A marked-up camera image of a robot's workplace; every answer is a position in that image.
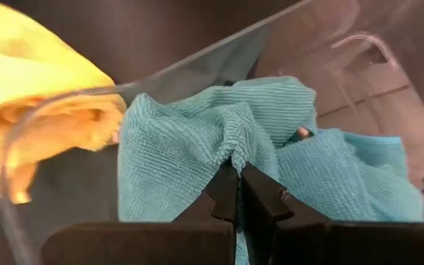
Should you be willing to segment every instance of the towel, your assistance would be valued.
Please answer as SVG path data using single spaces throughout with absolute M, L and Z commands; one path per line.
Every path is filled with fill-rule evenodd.
M 0 4 L 0 152 L 9 130 L 40 101 L 111 85 L 109 76 L 56 35 Z M 75 96 L 37 114 L 9 153 L 11 200 L 30 200 L 27 188 L 38 161 L 72 147 L 101 149 L 118 128 L 125 108 L 118 95 Z
M 250 162 L 332 219 L 422 222 L 400 139 L 318 130 L 314 97 L 293 77 L 215 86 L 167 105 L 137 96 L 120 130 L 119 219 L 173 220 L 231 158 L 238 172 Z M 298 127 L 314 137 L 293 141 Z M 243 233 L 236 264 L 248 264 Z

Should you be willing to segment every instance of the yellow cloth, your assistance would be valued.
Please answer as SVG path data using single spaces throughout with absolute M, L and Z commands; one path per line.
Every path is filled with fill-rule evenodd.
M 0 151 L 10 128 L 42 99 L 111 85 L 109 76 L 55 34 L 0 4 Z M 10 150 L 11 200 L 30 201 L 27 189 L 38 161 L 72 147 L 96 151 L 105 146 L 124 111 L 119 95 L 76 96 L 44 108 Z

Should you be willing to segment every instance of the teal cloth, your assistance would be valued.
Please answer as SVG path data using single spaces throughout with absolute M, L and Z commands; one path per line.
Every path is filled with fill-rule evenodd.
M 211 87 L 167 105 L 138 95 L 120 132 L 119 219 L 173 220 L 231 158 L 239 172 L 251 162 L 332 219 L 422 222 L 400 139 L 318 130 L 314 97 L 292 77 Z M 294 143 L 299 126 L 315 136 Z M 242 233 L 236 251 L 236 264 L 248 264 Z

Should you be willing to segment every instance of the clear plastic container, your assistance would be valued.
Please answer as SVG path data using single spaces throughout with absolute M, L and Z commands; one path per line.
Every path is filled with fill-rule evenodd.
M 292 75 L 317 91 L 320 127 L 399 135 L 409 177 L 424 193 L 424 1 L 302 1 L 145 79 L 41 102 L 7 137 L 12 144 L 42 110 L 66 97 L 118 93 L 127 105 L 146 92 L 159 102 L 209 85 Z M 116 148 L 71 150 L 42 162 L 27 205 L 0 199 L 0 216 L 19 264 L 39 264 L 38 248 L 54 231 L 116 220 Z

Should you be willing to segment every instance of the folded towel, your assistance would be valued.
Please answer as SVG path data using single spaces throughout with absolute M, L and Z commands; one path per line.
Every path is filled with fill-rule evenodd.
M 400 139 L 320 131 L 314 96 L 291 77 L 212 87 L 167 105 L 139 95 L 121 127 L 119 219 L 173 220 L 231 158 L 239 172 L 251 162 L 333 219 L 423 221 Z M 293 142 L 299 126 L 315 136 Z M 242 233 L 236 263 L 248 263 Z
M 61 93 L 110 86 L 95 65 L 31 18 L 0 4 L 0 151 L 10 128 L 41 100 Z M 76 96 L 39 113 L 13 144 L 7 170 L 13 202 L 26 189 L 39 160 L 72 147 L 101 149 L 125 111 L 120 96 Z

